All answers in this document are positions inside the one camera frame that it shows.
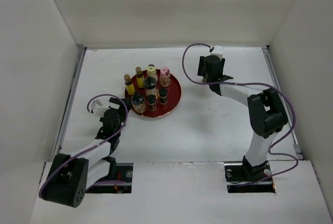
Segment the dark lid nut jar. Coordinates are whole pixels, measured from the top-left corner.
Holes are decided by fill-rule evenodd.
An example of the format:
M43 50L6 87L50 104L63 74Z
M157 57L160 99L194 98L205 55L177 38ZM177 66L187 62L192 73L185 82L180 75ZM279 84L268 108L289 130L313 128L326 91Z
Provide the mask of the dark lid nut jar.
M131 103L136 113L143 114L146 111L145 97L141 93L135 92L131 97Z

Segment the yellow label bottle front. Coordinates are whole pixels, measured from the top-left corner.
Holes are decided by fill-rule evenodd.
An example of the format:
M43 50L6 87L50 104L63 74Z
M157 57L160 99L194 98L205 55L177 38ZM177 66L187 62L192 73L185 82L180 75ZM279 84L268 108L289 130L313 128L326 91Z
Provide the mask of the yellow label bottle front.
M128 95L130 95L130 96L134 95L135 87L133 85L131 77L128 74L124 75L124 82L125 82L126 91L127 91Z

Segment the yellow label bottle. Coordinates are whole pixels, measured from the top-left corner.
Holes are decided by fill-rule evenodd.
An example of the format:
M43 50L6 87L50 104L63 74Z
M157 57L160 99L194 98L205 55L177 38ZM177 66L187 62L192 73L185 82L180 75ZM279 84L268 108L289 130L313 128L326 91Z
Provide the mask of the yellow label bottle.
M136 71L136 82L137 82L137 86L138 86L138 88L143 89L144 88L144 79L145 78L144 78L144 75L143 75L141 67L136 67L135 71Z
M131 77L128 74L124 75L124 82L125 82L126 91L127 91L128 95L130 95L130 96L134 95L135 87L133 85Z

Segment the pink lid spice jar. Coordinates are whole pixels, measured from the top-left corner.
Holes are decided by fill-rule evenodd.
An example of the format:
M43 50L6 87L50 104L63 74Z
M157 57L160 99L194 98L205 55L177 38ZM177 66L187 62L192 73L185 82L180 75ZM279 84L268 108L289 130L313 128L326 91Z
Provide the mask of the pink lid spice jar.
M171 85L171 75L170 70L167 67L160 69L160 85L162 87L168 87Z

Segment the cream squeeze bottle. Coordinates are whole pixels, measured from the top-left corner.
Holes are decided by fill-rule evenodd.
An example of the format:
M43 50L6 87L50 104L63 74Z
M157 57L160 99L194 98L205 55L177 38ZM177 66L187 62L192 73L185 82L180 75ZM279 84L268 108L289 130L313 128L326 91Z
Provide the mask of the cream squeeze bottle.
M153 77L156 81L158 81L158 75L157 75L157 70L156 67L153 64L148 65L147 67L147 76L148 77Z

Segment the black grinder top jar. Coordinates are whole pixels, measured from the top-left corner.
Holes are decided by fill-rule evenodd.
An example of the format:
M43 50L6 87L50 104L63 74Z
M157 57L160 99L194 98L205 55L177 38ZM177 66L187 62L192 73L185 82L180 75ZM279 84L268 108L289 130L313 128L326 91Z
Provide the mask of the black grinder top jar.
M159 97L157 81L154 77L148 76L144 79L144 89L147 97L149 95L154 95L156 99Z

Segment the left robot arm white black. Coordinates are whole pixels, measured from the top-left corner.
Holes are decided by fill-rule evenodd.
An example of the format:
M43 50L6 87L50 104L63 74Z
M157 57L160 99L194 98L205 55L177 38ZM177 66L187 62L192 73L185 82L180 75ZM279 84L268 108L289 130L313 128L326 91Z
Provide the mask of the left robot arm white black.
M48 176L39 190L45 201L78 207L88 191L129 192L132 185L133 166L118 164L112 157L120 142L131 109L129 98L109 95L117 108L103 107L98 98L87 105L88 112L99 115L102 123L94 141L71 154L59 153L54 157Z

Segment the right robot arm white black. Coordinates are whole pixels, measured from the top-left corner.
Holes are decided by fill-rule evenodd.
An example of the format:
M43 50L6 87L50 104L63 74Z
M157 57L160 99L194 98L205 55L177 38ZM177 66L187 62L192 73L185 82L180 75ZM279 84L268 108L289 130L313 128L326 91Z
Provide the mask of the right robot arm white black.
M201 56L197 75L203 77L214 93L248 108L253 136L237 171L240 177L254 180L265 170L268 149L277 133L288 123L287 113L275 87L266 85L267 89L259 90L228 82L232 77L223 74L224 63L225 59L217 55Z

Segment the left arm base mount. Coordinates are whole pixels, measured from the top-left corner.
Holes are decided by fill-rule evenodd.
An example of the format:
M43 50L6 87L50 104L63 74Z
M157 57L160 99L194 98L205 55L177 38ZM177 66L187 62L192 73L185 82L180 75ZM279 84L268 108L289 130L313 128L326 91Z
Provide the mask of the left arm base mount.
M88 172L87 193L129 194L132 193L133 163L117 163L106 157Z

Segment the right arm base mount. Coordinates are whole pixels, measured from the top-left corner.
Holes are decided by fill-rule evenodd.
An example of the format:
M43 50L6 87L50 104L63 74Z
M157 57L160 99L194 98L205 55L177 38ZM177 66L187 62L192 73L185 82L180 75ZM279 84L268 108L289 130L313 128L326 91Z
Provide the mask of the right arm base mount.
M258 168L244 164L226 164L225 179L228 193L275 193L269 163Z

